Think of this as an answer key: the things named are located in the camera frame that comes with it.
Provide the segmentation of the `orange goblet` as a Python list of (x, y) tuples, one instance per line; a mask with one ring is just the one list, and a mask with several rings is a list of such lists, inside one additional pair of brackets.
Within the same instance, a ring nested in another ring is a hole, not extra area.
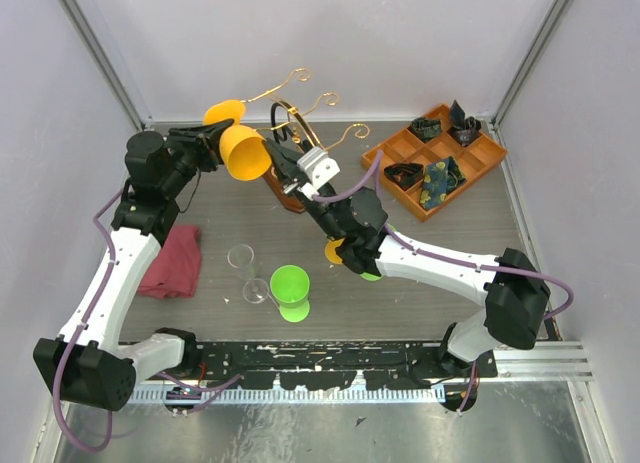
[(343, 259), (337, 253), (337, 249), (342, 245), (343, 242), (343, 239), (328, 240), (325, 245), (324, 255), (326, 259), (333, 265), (343, 264)]
[(246, 105), (241, 100), (226, 100), (211, 106), (204, 114), (203, 124), (212, 125), (225, 120), (239, 124), (246, 113)]
[(226, 129), (219, 150), (228, 173), (239, 181), (261, 178), (271, 167), (265, 139), (248, 126), (233, 125)]

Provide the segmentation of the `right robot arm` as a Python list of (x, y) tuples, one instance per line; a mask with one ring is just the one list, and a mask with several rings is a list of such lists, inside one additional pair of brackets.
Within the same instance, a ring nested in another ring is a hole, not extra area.
[(499, 345), (518, 350), (535, 346), (550, 289), (524, 253), (507, 248), (500, 256), (477, 255), (411, 239), (388, 224), (376, 191), (363, 182), (336, 193), (330, 184), (338, 171), (335, 163), (322, 176), (313, 175), (330, 160), (324, 150), (300, 153), (272, 139), (264, 147), (284, 192), (337, 242), (335, 253), (349, 270), (424, 283), (479, 306), (472, 317), (447, 328), (438, 349), (444, 373), (462, 376), (479, 356)]

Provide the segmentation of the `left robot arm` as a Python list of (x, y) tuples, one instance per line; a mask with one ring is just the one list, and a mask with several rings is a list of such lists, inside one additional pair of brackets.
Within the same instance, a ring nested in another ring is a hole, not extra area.
[(125, 316), (139, 285), (180, 212), (177, 196), (195, 177), (221, 165), (219, 144), (227, 119), (168, 135), (147, 130), (126, 144), (128, 177), (116, 196), (107, 250), (73, 316), (53, 338), (40, 339), (33, 359), (56, 402), (120, 410), (134, 387), (168, 370), (194, 376), (201, 352), (186, 330), (161, 328), (137, 344), (121, 346)]

